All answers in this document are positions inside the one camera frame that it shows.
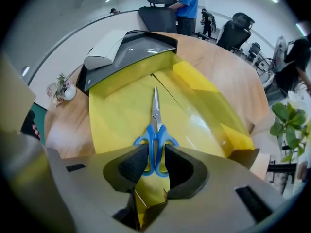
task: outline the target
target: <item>round table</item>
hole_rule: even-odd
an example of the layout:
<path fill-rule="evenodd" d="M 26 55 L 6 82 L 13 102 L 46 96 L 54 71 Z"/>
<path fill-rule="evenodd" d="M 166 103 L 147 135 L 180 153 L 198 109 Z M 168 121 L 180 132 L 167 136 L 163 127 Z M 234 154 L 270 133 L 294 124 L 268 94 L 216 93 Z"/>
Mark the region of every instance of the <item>round table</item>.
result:
<path fill-rule="evenodd" d="M 207 77 L 237 112 L 251 133 L 269 115 L 269 106 L 256 71 L 243 59 L 209 42 L 194 37 L 160 33 L 178 40 L 177 55 Z M 81 71 L 77 68 L 71 80 Z M 88 109 L 88 96 L 80 90 L 72 101 L 57 108 L 51 105 L 45 116 L 46 147 L 57 149 L 62 158 L 95 153 Z"/>

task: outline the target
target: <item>yellow plastic sheet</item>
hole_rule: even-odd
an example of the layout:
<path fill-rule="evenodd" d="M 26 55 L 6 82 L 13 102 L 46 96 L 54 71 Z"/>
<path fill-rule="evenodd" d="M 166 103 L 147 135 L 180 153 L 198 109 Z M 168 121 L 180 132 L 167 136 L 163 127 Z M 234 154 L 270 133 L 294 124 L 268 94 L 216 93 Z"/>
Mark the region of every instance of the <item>yellow plastic sheet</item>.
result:
<path fill-rule="evenodd" d="M 92 137 L 97 153 L 128 147 L 151 123 L 154 87 L 162 123 L 180 146 L 228 157 L 254 149 L 230 104 L 199 71 L 172 52 L 162 53 L 107 77 L 90 89 Z M 136 190 L 147 204 L 164 202 L 169 178 L 142 177 Z"/>

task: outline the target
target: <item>black office chair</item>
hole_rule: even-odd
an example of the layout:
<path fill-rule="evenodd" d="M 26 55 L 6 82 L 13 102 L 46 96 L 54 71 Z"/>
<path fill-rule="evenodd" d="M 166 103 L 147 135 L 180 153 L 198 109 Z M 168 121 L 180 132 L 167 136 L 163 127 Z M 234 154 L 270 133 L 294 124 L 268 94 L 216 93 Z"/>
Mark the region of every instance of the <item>black office chair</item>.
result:
<path fill-rule="evenodd" d="M 229 21 L 225 24 L 223 34 L 217 45 L 228 51 L 238 50 L 250 36 L 251 33 L 240 23 Z"/>
<path fill-rule="evenodd" d="M 171 4 L 172 0 L 147 0 L 150 7 L 138 10 L 149 31 L 177 33 L 176 13 L 169 8 L 156 7 L 155 4 Z"/>
<path fill-rule="evenodd" d="M 256 42 L 252 44 L 252 47 L 250 48 L 250 50 L 248 51 L 249 55 L 248 55 L 248 59 L 250 61 L 253 61 L 257 55 L 259 54 L 259 52 L 261 51 L 260 49 L 260 45 Z"/>

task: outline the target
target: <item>scissors blade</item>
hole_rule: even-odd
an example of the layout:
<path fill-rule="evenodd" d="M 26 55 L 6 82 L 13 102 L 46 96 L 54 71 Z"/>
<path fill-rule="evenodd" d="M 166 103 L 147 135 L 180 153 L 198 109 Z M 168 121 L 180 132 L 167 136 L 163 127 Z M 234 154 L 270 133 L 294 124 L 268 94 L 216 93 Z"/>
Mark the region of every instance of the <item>scissors blade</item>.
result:
<path fill-rule="evenodd" d="M 159 131 L 162 125 L 162 120 L 161 120 L 161 113 L 160 113 L 160 99 L 159 99 L 159 93 L 158 93 L 157 87 L 155 87 L 155 90 L 154 90 L 154 99 L 152 103 L 152 118 L 156 119 L 157 131 Z"/>

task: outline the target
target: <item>white partition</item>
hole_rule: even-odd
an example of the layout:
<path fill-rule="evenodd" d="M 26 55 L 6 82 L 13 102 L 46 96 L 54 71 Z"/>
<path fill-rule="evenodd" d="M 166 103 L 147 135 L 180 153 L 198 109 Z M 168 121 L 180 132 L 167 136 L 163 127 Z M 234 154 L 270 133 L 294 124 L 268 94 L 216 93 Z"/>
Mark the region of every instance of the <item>white partition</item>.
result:
<path fill-rule="evenodd" d="M 80 66 L 90 49 L 110 29 L 147 31 L 138 11 L 132 11 L 107 17 L 73 34 L 49 55 L 31 81 L 29 87 L 36 95 L 35 102 L 48 109 L 50 100 L 46 94 L 47 86 L 56 81 L 59 73 L 69 75 Z"/>

